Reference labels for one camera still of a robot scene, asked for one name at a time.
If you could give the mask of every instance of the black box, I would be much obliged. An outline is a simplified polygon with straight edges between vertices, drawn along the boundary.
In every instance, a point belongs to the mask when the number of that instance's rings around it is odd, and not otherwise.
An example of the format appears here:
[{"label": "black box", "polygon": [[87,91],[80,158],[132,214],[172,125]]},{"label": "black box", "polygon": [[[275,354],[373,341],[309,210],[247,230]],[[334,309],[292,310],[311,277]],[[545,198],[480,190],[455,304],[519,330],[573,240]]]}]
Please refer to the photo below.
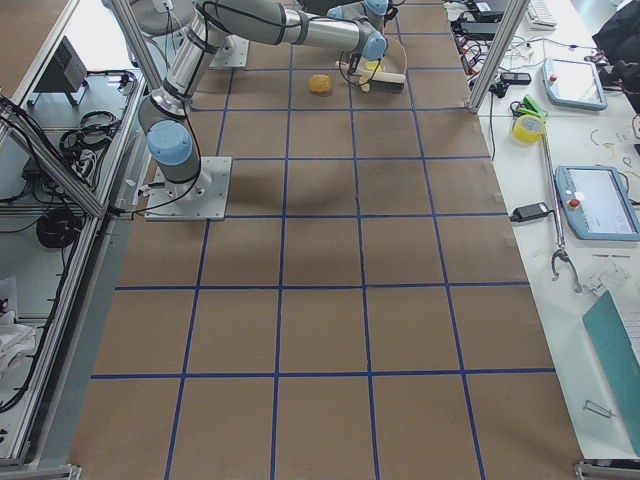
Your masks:
[{"label": "black box", "polygon": [[67,37],[63,37],[42,78],[36,93],[75,93],[82,86],[87,69]]},{"label": "black box", "polygon": [[460,22],[460,32],[470,39],[493,40],[499,23]]},{"label": "black box", "polygon": [[466,0],[465,5],[479,23],[496,23],[502,20],[509,0]]}]

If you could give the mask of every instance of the tape roll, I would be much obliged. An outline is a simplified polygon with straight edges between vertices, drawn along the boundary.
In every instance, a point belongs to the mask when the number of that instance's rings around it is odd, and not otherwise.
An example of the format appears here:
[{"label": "tape roll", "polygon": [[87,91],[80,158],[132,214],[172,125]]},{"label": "tape roll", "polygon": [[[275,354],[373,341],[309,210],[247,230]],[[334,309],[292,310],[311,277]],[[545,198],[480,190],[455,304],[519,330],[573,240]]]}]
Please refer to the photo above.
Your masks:
[{"label": "tape roll", "polygon": [[544,134],[544,122],[533,115],[522,115],[516,120],[511,133],[521,142],[533,143]]}]

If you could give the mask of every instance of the grid of blue lines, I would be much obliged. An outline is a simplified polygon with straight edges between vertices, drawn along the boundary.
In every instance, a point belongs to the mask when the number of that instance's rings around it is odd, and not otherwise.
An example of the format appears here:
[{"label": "grid of blue lines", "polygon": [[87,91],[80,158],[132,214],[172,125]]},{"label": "grid of blue lines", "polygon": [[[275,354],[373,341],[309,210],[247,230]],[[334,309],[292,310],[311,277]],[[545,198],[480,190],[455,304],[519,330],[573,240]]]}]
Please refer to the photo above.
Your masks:
[{"label": "grid of blue lines", "polygon": [[[418,2],[408,2],[408,5],[441,5],[441,3],[437,2],[427,2],[427,3],[418,3]],[[403,36],[408,34],[397,34],[397,38],[402,42]],[[290,49],[289,55],[289,86],[292,85],[292,76],[293,76],[293,47]],[[408,94],[411,99],[411,105],[415,105],[413,101],[413,91],[411,86],[411,71],[412,70],[426,70],[427,68],[410,68],[407,75],[407,85]],[[443,70],[446,68],[437,67],[439,70]],[[253,70],[273,70],[273,69],[253,69]],[[231,92],[231,88],[233,85],[233,72],[231,73],[231,79],[229,83],[229,90],[227,92],[227,98],[225,102],[225,107],[222,109],[222,126],[219,133],[218,143],[217,143],[217,151],[216,155],[220,154],[219,149],[222,143],[222,136],[224,132],[224,125],[227,112],[231,109],[228,108],[229,104],[229,94]],[[292,157],[289,157],[289,134],[290,134],[290,125],[291,125],[291,112],[299,111],[302,109],[294,109],[292,108],[292,98],[291,98],[291,88],[289,88],[289,99],[288,99],[288,112],[287,117],[287,132],[286,132],[286,152],[284,156],[284,189],[283,189],[283,206],[282,213],[280,215],[229,215],[227,218],[281,218],[281,231],[280,231],[280,259],[279,259],[279,274],[278,274],[278,285],[277,286],[265,286],[265,285],[254,285],[254,286],[207,286],[202,285],[202,273],[203,273],[203,265],[205,262],[205,255],[207,251],[207,244],[209,241],[209,231],[211,229],[211,224],[207,223],[207,228],[205,229],[204,238],[202,242],[202,249],[200,254],[200,261],[198,267],[198,275],[195,285],[165,285],[165,286],[126,286],[126,287],[118,287],[117,290],[127,290],[127,291],[135,291],[135,290],[193,290],[193,304],[191,310],[191,319],[189,323],[187,342],[185,346],[185,354],[182,365],[182,370],[180,373],[167,373],[167,374],[97,374],[93,375],[92,379],[94,380],[111,380],[111,379],[153,379],[153,378],[164,378],[164,379],[179,379],[180,385],[178,390],[178,397],[175,407],[175,415],[173,420],[173,428],[171,432],[170,446],[169,452],[167,455],[167,462],[165,468],[165,479],[168,480],[171,477],[171,466],[173,460],[173,452],[176,444],[176,434],[178,430],[178,425],[180,422],[180,412],[182,407],[182,397],[184,393],[185,382],[190,378],[273,378],[274,380],[274,388],[273,388],[273,419],[272,419],[272,438],[271,438],[271,469],[270,469],[270,480],[275,480],[277,478],[277,465],[276,465],[276,449],[277,449],[277,436],[278,436],[278,395],[279,395],[279,381],[281,378],[318,378],[318,377],[366,377],[368,380],[368,389],[369,389],[369,409],[370,409],[370,422],[371,422],[371,440],[373,446],[373,465],[375,471],[376,480],[380,480],[382,475],[380,472],[380,463],[379,463],[379,455],[378,455],[378,444],[377,444],[377,433],[376,433],[376,413],[375,413],[375,396],[374,396],[374,382],[373,379],[375,377],[383,377],[383,376],[425,376],[425,375],[459,375],[462,380],[464,395],[466,399],[469,424],[471,428],[471,432],[473,435],[473,442],[475,446],[475,453],[478,462],[478,469],[480,473],[480,478],[482,480],[486,480],[484,463],[482,459],[482,453],[480,448],[480,443],[478,439],[476,424],[474,420],[474,412],[473,405],[471,401],[471,396],[469,393],[469,386],[467,382],[467,377],[469,375],[482,375],[482,374],[514,374],[514,373],[550,373],[554,372],[552,368],[519,368],[519,369],[466,369],[464,363],[464,357],[462,352],[462,347],[460,343],[460,337],[458,333],[458,328],[456,324],[456,314],[454,311],[452,296],[451,296],[451,288],[458,286],[478,286],[478,287],[486,287],[486,286],[525,286],[528,285],[527,282],[482,282],[482,283],[453,283],[449,282],[447,276],[447,268],[445,264],[444,252],[442,241],[440,238],[440,232],[438,227],[438,219],[441,217],[450,217],[450,216],[460,216],[460,217],[468,217],[468,216],[502,216],[506,215],[506,212],[486,212],[486,213],[456,213],[456,214],[439,214],[436,212],[434,199],[431,193],[431,184],[429,178],[429,172],[427,169],[427,161],[428,159],[450,159],[450,160],[469,160],[469,159],[484,159],[487,157],[484,155],[480,156],[456,156],[456,157],[427,157],[425,155],[425,149],[422,142],[422,137],[420,135],[420,123],[418,121],[417,112],[421,109],[418,108],[410,108],[410,109],[380,109],[384,111],[411,111],[413,112],[415,127],[417,129],[417,137],[419,142],[420,149],[420,157],[402,157],[395,158],[394,161],[398,160],[419,160],[422,162],[422,169],[424,172],[424,179],[427,185],[428,191],[428,201],[430,205],[430,211],[432,213],[429,214],[410,214],[410,215],[364,215],[361,213],[360,202],[358,200],[359,193],[359,184],[358,184],[358,162],[361,160],[376,160],[375,158],[359,158],[356,154],[356,130],[355,130],[355,121],[354,121],[354,111],[362,111],[362,110],[376,110],[376,109],[356,109],[353,106],[353,97],[352,97],[352,89],[349,89],[349,112],[351,116],[351,129],[352,129],[352,152],[353,155],[350,158],[330,158],[327,160],[351,160],[353,161],[353,168],[355,174],[355,192],[356,192],[356,215],[290,215],[287,213],[287,180],[288,180],[288,162],[289,160],[293,160]],[[423,110],[453,110],[455,108],[445,108],[445,109],[423,109]],[[283,160],[282,158],[271,159],[271,160]],[[362,228],[362,220],[367,218],[413,218],[413,217],[425,217],[432,218],[435,226],[435,234],[437,240],[437,247],[439,253],[440,265],[443,272],[443,282],[434,282],[434,283],[411,283],[411,284],[369,284],[366,278],[365,271],[365,261],[364,261],[364,250],[363,250],[363,228]],[[284,257],[285,257],[285,232],[286,232],[286,222],[287,219],[291,218],[354,218],[357,221],[357,230],[358,230],[358,243],[360,249],[360,284],[355,285],[343,285],[343,286],[333,286],[333,285],[320,285],[320,286],[291,286],[284,284]],[[457,350],[457,356],[459,361],[459,368],[452,370],[427,370],[427,371],[376,371],[372,368],[371,362],[371,342],[369,338],[369,319],[368,319],[368,302],[367,302],[367,290],[370,287],[376,288],[412,288],[412,287],[443,287],[446,292],[446,297],[448,301],[449,313],[451,317],[451,324],[453,328],[455,345]],[[189,352],[191,348],[192,335],[194,330],[194,323],[196,318],[196,309],[198,305],[198,297],[201,291],[203,290],[277,290],[278,291],[278,307],[277,307],[277,326],[276,326],[276,347],[275,347],[275,365],[273,372],[245,372],[245,373],[189,373],[188,372],[188,363],[189,363]],[[367,369],[362,372],[312,372],[312,373],[300,373],[300,372],[281,372],[280,371],[280,340],[281,340],[281,327],[282,327],[282,299],[283,292],[288,289],[317,289],[317,290],[327,290],[327,289],[356,289],[362,292],[362,306],[364,311],[364,334],[365,334],[365,347],[366,347],[366,359],[367,359]]]}]

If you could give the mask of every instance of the yellow sponge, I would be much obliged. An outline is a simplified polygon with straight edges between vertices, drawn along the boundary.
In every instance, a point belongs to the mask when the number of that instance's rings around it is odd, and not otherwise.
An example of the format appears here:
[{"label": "yellow sponge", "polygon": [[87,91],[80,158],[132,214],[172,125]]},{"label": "yellow sponge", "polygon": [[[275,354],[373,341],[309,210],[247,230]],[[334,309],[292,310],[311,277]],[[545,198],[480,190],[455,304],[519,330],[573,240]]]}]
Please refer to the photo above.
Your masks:
[{"label": "yellow sponge", "polygon": [[312,75],[309,79],[309,90],[313,93],[327,93],[331,90],[329,75]]},{"label": "yellow sponge", "polygon": [[384,72],[384,67],[380,63],[380,60],[369,60],[368,62],[365,62],[364,68],[370,72]]}]

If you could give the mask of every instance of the mounting plate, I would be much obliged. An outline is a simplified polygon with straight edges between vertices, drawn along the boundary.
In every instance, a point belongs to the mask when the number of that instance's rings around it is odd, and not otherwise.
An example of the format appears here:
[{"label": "mounting plate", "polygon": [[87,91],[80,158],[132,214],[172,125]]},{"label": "mounting plate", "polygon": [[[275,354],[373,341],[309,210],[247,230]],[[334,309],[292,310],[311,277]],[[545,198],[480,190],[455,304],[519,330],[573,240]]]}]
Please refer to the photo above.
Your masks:
[{"label": "mounting plate", "polygon": [[[144,214],[149,221],[184,220],[223,220],[227,208],[229,179],[231,177],[231,157],[202,157],[202,170],[211,176],[211,184],[201,197],[157,207],[172,200],[164,188],[151,191],[149,203],[151,210]],[[154,182],[164,182],[164,176],[158,168]]]},{"label": "mounting plate", "polygon": [[221,48],[209,65],[212,69],[244,68],[247,66],[249,40],[232,35],[235,47],[226,50]]}]

